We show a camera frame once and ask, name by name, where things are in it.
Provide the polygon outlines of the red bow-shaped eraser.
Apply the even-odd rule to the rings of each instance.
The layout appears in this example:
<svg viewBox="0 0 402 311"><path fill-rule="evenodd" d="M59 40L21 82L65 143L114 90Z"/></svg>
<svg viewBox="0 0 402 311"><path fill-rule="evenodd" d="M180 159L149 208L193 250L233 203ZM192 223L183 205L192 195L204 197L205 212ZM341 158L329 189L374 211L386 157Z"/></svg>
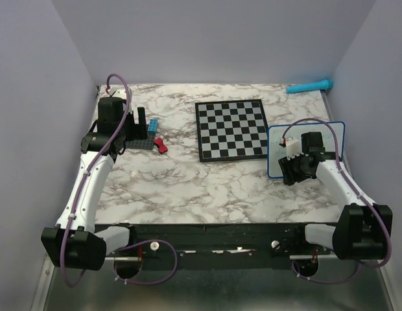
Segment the red bow-shaped eraser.
<svg viewBox="0 0 402 311"><path fill-rule="evenodd" d="M159 153L163 154L168 151L168 148L165 146L162 138L158 137L154 139L154 144L157 146Z"/></svg>

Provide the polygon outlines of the black white chessboard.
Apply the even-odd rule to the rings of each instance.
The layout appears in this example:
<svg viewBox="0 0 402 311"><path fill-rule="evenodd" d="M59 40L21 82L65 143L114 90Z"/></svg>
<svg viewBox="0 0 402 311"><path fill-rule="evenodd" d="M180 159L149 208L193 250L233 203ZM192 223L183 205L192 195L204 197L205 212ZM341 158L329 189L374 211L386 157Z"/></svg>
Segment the black white chessboard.
<svg viewBox="0 0 402 311"><path fill-rule="evenodd" d="M200 162L267 157L268 123L262 100L198 102L195 117Z"/></svg>

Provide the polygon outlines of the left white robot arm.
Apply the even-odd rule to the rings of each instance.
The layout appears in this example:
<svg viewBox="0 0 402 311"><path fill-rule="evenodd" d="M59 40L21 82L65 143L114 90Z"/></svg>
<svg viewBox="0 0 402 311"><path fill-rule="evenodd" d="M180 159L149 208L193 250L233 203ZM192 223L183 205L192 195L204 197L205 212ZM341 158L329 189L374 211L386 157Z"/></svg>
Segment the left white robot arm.
<svg viewBox="0 0 402 311"><path fill-rule="evenodd" d="M132 255L137 240L126 227L111 225L95 230L95 217L104 184L118 156L133 140L147 138L144 108L138 121L127 101L104 97L98 102L98 117L80 144L80 164L69 200L54 227L46 227L41 242L57 267L99 270L107 255L119 251Z"/></svg>

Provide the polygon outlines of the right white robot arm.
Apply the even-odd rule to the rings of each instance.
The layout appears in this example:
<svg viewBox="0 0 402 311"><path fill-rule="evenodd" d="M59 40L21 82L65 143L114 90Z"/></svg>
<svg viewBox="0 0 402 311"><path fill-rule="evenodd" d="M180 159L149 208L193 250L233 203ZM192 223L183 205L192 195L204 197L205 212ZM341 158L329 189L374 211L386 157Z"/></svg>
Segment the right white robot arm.
<svg viewBox="0 0 402 311"><path fill-rule="evenodd" d="M336 151L324 148L320 132L300 139L283 138L286 156L278 163L284 184L318 179L342 209L336 225L308 224L292 237L293 249L308 253L315 245L330 249L342 260L383 260L391 254L392 210L363 193Z"/></svg>

